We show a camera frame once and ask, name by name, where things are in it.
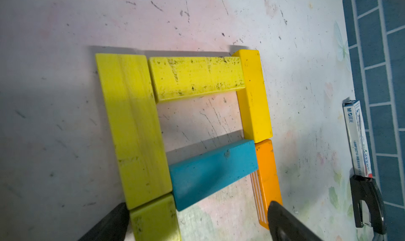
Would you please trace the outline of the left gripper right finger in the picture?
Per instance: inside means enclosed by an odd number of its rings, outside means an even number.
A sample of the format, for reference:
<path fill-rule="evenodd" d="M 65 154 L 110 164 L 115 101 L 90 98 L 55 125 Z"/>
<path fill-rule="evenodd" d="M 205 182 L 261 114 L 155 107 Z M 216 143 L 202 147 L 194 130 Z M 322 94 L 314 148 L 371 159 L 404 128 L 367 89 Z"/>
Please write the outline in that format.
<path fill-rule="evenodd" d="M 309 228 L 276 201 L 271 201 L 267 219 L 274 241 L 320 241 Z"/>

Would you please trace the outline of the yellow block diagonal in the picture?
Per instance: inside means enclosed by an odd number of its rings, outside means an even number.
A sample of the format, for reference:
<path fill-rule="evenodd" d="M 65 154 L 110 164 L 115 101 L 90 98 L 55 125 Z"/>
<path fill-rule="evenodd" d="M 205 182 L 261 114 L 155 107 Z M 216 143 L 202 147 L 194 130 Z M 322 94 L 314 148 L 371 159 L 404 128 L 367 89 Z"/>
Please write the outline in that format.
<path fill-rule="evenodd" d="M 237 91 L 244 138 L 256 144 L 273 136 L 259 51 L 239 50 L 245 88 Z"/>

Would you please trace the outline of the yellow block vertical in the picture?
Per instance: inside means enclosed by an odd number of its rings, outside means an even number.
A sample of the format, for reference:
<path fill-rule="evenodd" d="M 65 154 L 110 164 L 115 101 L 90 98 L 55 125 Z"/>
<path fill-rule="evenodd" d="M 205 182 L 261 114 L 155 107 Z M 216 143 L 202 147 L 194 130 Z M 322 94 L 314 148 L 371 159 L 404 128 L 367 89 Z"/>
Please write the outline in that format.
<path fill-rule="evenodd" d="M 144 55 L 96 54 L 129 210 L 173 190 L 154 90 Z"/>
<path fill-rule="evenodd" d="M 239 57 L 151 57 L 148 63 L 158 103 L 245 88 Z"/>

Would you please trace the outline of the yellow block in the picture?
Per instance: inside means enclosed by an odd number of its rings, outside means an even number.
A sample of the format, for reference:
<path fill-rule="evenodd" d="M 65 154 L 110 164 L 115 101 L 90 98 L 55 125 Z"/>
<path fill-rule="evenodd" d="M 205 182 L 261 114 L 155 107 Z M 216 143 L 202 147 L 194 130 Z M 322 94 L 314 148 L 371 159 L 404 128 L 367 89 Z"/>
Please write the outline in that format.
<path fill-rule="evenodd" d="M 136 241 L 180 241 L 181 233 L 171 193 L 129 213 Z"/>

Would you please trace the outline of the teal block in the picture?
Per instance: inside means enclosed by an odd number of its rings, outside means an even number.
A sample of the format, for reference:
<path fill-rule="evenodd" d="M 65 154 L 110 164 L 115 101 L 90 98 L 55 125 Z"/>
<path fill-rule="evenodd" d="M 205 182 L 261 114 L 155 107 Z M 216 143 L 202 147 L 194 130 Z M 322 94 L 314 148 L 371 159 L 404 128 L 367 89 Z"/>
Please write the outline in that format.
<path fill-rule="evenodd" d="M 169 166 L 178 211 L 200 202 L 258 170 L 253 140 L 199 154 Z"/>

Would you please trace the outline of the orange block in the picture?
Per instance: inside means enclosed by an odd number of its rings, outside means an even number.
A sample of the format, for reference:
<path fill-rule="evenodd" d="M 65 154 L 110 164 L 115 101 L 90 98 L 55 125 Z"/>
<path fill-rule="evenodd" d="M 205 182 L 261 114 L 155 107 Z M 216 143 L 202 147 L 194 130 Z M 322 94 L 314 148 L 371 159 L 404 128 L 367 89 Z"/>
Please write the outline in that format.
<path fill-rule="evenodd" d="M 283 204 L 273 144 L 270 139 L 255 145 L 258 170 L 251 173 L 258 222 L 269 229 L 268 208 L 272 201 Z"/>

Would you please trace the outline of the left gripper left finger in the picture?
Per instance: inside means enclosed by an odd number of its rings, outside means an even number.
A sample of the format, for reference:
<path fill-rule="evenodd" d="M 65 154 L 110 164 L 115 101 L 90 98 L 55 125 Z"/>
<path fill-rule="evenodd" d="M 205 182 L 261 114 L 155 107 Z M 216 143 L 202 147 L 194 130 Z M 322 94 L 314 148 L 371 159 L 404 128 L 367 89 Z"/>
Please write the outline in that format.
<path fill-rule="evenodd" d="M 126 203 L 116 206 L 94 225 L 79 241 L 124 241 L 129 225 Z"/>

